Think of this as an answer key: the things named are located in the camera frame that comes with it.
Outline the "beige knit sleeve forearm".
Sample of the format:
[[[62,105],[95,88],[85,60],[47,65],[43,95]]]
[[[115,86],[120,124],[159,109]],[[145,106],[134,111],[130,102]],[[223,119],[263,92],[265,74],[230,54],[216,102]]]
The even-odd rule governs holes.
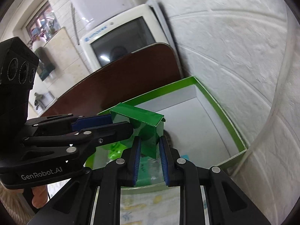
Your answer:
[[[34,212],[23,196],[24,189],[10,190],[1,184],[1,202],[15,224],[28,224]]]

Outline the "person's left hand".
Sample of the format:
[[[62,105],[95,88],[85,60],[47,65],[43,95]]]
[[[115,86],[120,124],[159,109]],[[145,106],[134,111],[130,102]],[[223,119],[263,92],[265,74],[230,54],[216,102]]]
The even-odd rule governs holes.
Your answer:
[[[48,201],[48,189],[46,185],[33,187],[32,204],[35,208],[42,208]]]

